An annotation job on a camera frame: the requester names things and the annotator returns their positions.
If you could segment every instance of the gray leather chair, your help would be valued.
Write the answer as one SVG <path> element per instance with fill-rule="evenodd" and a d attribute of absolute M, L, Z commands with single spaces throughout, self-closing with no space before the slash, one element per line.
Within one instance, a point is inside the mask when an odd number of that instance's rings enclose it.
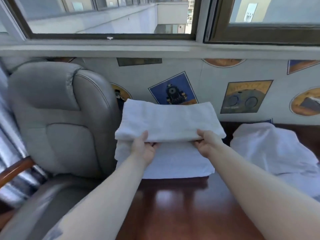
<path fill-rule="evenodd" d="M 52 173 L 15 213 L 0 240 L 42 240 L 114 168 L 120 113 L 110 83 L 77 64 L 24 64 L 9 96 L 28 153 Z"/>

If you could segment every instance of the forearm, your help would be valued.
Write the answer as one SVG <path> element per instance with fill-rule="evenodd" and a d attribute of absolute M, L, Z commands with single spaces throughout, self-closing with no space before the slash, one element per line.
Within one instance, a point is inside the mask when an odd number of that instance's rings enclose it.
<path fill-rule="evenodd" d="M 127 158 L 56 226 L 59 240 L 114 240 L 141 182 L 145 164 Z"/>
<path fill-rule="evenodd" d="M 227 146 L 214 149 L 209 160 L 267 240 L 319 239 L 317 201 L 247 162 Z"/>

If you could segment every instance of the chair seat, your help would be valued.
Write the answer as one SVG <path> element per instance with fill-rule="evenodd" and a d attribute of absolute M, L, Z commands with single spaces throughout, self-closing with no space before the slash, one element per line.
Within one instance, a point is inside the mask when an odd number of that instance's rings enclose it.
<path fill-rule="evenodd" d="M 15 213 L 0 232 L 0 240 L 42 240 L 99 183 L 72 175 L 55 176 Z"/>

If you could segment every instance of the curtain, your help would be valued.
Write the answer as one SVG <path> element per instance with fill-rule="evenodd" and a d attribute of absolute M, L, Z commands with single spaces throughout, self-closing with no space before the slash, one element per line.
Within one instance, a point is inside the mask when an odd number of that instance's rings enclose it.
<path fill-rule="evenodd" d="M 26 147 L 8 102 L 8 74 L 0 63 L 0 172 L 27 156 Z M 46 179 L 46 173 L 34 166 L 2 187 L 0 200 L 18 208 Z"/>

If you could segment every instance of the chair headrest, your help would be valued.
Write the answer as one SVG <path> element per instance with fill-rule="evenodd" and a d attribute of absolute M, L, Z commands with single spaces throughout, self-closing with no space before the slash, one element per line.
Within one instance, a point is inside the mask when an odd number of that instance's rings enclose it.
<path fill-rule="evenodd" d="M 9 86 L 35 108 L 80 110 L 72 86 L 80 69 L 65 62 L 28 63 L 11 75 Z"/>

